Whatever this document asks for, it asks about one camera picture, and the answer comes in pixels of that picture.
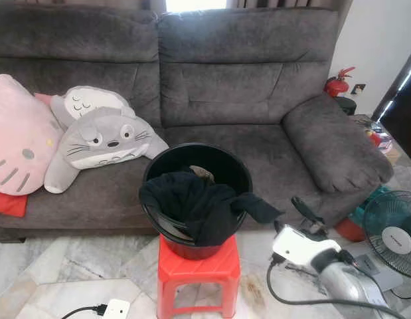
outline white power strip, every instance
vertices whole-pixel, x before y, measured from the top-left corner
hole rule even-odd
[[[104,319],[126,319],[130,303],[120,299],[111,299],[106,307]]]

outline red fire extinguisher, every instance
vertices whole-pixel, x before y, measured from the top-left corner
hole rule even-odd
[[[338,96],[339,93],[348,91],[349,85],[345,82],[345,78],[350,78],[351,75],[348,75],[347,73],[354,69],[355,67],[352,66],[351,68],[340,70],[338,72],[338,77],[332,77],[326,82],[325,92],[327,92],[330,96],[335,97]]]

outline stool leg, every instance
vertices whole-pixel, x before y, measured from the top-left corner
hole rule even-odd
[[[230,278],[225,282],[222,295],[222,316],[231,318],[236,312],[236,299],[238,298],[239,278]]]
[[[172,319],[173,305],[175,298],[175,287],[170,282],[161,282],[158,280],[158,301],[157,317],[158,319]]]

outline black cloth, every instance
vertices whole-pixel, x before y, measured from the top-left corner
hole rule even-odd
[[[237,196],[225,184],[213,184],[191,171],[176,171],[150,179],[139,191],[143,204],[158,202],[162,214],[184,223],[186,234],[200,247],[221,245],[233,235],[243,211],[259,223],[282,213],[253,193]]]

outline electric fan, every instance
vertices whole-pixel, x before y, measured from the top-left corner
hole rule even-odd
[[[376,255],[411,277],[411,192],[391,191],[375,197],[366,206],[363,228]]]

